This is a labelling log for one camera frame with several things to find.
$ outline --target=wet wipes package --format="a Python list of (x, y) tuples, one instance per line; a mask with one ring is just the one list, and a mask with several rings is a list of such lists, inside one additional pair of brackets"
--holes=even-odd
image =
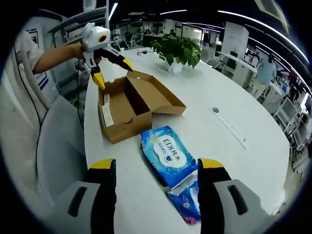
[(195, 159), (169, 126), (141, 135), (144, 154), (170, 189), (197, 170)]
[(195, 225), (200, 220), (197, 178), (184, 181), (167, 195), (187, 224)]

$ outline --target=open cardboard box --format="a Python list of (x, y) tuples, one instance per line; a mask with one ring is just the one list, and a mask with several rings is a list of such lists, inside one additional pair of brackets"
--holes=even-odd
[[(102, 106), (104, 94), (110, 95), (114, 125), (106, 127)], [(155, 77), (142, 72), (106, 82), (98, 89), (98, 115), (103, 134), (113, 144), (152, 128), (152, 112), (180, 115), (186, 106)]]

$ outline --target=ceiling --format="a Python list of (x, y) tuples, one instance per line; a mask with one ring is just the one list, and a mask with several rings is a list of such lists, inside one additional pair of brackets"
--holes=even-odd
[[(268, 6), (269, 3), (272, 4), (272, 0), (256, 1), (261, 1), (264, 6)], [(145, 2), (118, 0), (118, 6), (110, 20), (110, 24), (113, 26), (114, 24), (121, 23), (124, 19), (130, 19), (129, 21), (125, 21), (126, 23), (138, 21), (139, 19), (150, 21), (173, 19), (180, 22), (196, 22), (215, 26), (222, 26), (226, 21), (237, 23), (247, 28), (251, 38), (256, 39), (281, 55), (297, 70), (306, 83), (309, 86), (312, 86), (312, 69), (310, 65), (308, 65), (302, 55), (281, 36), (249, 19), (218, 12), (218, 10), (223, 10), (241, 14), (271, 26), (287, 36), (312, 61), (312, 45), (308, 41), (306, 32), (308, 25), (306, 24), (306, 21), (304, 21), (304, 18), (299, 17), (300, 15), (308, 16), (310, 14), (309, 10), (311, 7), (305, 6), (308, 1), (298, 3), (300, 1), (302, 0), (295, 1), (296, 4), (294, 1), (278, 1), (283, 14), (286, 16), (288, 27), (284, 27), (281, 21), (260, 11), (255, 0), (185, 1), (186, 3), (183, 3), (181, 0), (158, 0)], [(114, 0), (110, 0), (110, 10), (112, 9), (114, 3)], [(106, 0), (97, 0), (97, 7), (105, 5)], [(40, 7), (70, 17), (82, 12), (82, 1), (67, 0), (62, 5), (51, 4), (45, 1)], [(162, 12), (184, 9), (187, 11), (159, 15)], [(142, 15), (129, 16), (128, 14), (130, 12), (144, 13)], [(265, 51), (270, 52), (269, 49), (253, 40), (249, 40), (248, 44), (252, 46), (257, 45), (260, 48), (265, 49)]]

